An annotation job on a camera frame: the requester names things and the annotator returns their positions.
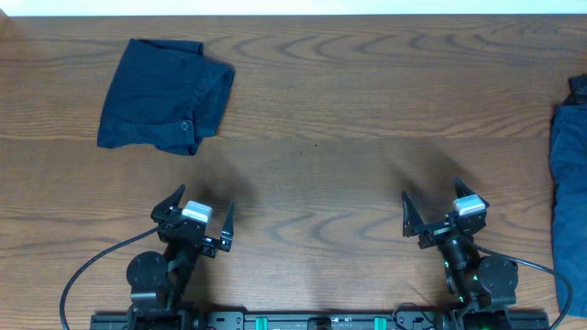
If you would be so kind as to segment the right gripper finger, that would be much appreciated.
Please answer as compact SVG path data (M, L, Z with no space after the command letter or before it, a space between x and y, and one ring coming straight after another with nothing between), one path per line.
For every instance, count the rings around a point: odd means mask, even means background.
M476 192L474 192L469 186L467 186L463 180L461 180L460 178L456 177L455 178L455 193L457 194L457 199L460 197L464 197L464 196L468 196L468 195L473 195L473 194L477 194ZM490 206L490 204L485 201L483 199L483 201L485 202L485 204L487 205L486 208L488 208Z
M422 232L423 219L418 213L410 195L402 192L403 203L403 237L417 236Z

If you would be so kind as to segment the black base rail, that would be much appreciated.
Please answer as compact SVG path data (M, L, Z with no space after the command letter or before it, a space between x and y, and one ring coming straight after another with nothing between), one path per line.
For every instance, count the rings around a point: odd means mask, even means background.
M469 313L458 321L414 308L392 313L242 313L214 312L151 317L137 312L95 314L91 330L186 329L186 330L543 330L549 328L545 313L507 311Z

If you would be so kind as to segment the folded dark navy shorts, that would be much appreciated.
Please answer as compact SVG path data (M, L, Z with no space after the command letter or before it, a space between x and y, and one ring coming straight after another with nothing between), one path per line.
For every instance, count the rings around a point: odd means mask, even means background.
M201 42L132 38L104 101L97 146L149 144L193 156L216 134L234 78Z

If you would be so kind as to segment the blue denim shorts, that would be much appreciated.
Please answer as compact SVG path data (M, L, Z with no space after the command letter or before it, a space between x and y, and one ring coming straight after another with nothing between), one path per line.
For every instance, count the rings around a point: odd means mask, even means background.
M586 105L561 105L552 121L549 166L555 182L555 271L572 285L569 314L586 316Z

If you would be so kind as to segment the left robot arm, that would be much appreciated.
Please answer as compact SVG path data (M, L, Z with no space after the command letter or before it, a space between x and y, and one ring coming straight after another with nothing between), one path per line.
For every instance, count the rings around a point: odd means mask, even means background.
M150 217L157 225L163 253L143 252L127 267L131 287L129 329L205 329L206 317L184 300L184 293L201 257L214 258L229 252L234 238L234 207L227 211L219 238L206 234L212 208L194 201L179 205L185 187L157 204Z

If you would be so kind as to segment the dark garment at edge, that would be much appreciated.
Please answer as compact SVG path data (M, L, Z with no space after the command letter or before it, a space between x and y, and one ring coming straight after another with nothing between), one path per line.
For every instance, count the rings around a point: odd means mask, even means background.
M568 105L581 105L587 101L587 74L569 78L570 95L565 103Z

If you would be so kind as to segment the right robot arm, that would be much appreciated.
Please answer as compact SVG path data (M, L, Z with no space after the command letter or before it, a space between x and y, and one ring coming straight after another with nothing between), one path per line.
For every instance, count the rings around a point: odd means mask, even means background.
M480 255L473 235L486 226L488 202L462 180L455 180L457 199L444 219L425 224L407 192L402 193L403 236L417 237L421 249L436 247L443 259L446 282L458 303L435 318L437 329L498 329L497 315L516 303L517 264L490 253Z

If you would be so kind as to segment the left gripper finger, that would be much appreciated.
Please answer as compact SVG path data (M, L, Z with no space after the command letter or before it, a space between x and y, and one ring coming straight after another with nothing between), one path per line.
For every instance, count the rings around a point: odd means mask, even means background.
M181 212L179 210L179 203L183 198L184 190L185 185L180 185L175 192L153 208L150 217L156 224L167 222L172 218L174 213Z
M235 203L232 202L227 211L227 217L221 230L219 249L224 252L229 252L234 238L234 208Z

